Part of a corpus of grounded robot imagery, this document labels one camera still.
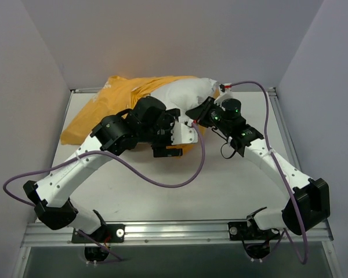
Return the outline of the white pillow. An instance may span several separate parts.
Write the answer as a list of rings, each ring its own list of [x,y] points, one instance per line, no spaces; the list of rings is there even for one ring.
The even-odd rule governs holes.
[[[150,96],[159,99],[167,109],[180,109],[179,122],[184,123],[189,121],[185,112],[217,95],[218,87],[219,82],[210,78],[188,78],[163,85]]]

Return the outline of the yellow printed pillowcase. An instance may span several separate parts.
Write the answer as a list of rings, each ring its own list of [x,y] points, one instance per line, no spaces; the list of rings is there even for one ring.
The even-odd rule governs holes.
[[[195,76],[161,76],[126,79],[108,78],[104,87],[79,111],[60,136],[63,145],[80,145],[105,116],[133,108],[140,98],[171,82]]]

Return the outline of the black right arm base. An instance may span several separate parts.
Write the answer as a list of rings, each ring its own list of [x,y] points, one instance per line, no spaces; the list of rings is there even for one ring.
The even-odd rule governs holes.
[[[259,260],[262,262],[271,254],[270,242],[281,240],[278,229],[261,230],[258,228],[254,216],[265,209],[267,207],[254,211],[245,220],[227,223],[230,241],[241,242],[244,251],[252,261]]]

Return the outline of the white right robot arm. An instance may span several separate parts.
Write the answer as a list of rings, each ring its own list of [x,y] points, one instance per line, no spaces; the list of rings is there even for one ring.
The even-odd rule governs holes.
[[[218,104],[208,97],[186,115],[202,127],[219,130],[230,146],[248,159],[279,187],[286,197],[283,208],[261,208],[252,213],[246,232],[261,238],[270,229],[289,229],[301,235],[331,215],[329,186],[322,178],[312,179],[272,149],[265,136],[241,116],[241,102],[228,98]]]

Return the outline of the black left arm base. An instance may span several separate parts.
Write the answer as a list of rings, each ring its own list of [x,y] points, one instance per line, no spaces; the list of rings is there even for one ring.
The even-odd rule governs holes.
[[[113,262],[122,262],[124,259],[111,250],[111,243],[123,243],[125,237],[124,224],[103,224],[99,229],[90,235],[85,232],[79,232],[74,229],[71,243],[89,244],[83,251],[82,258],[91,264],[107,264]]]

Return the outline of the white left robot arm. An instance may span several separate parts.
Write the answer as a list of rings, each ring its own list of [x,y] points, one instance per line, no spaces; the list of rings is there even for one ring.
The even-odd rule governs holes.
[[[27,181],[23,189],[34,203],[38,219],[48,228],[66,226],[83,231],[92,243],[108,234],[108,227],[96,210],[87,210],[70,200],[70,195],[98,168],[110,161],[109,154],[121,155],[139,143],[148,143],[155,157],[180,156],[172,145],[172,130],[178,125],[180,109],[167,109],[159,99],[141,98],[133,108],[105,116],[91,131],[69,164],[52,170],[45,178]]]

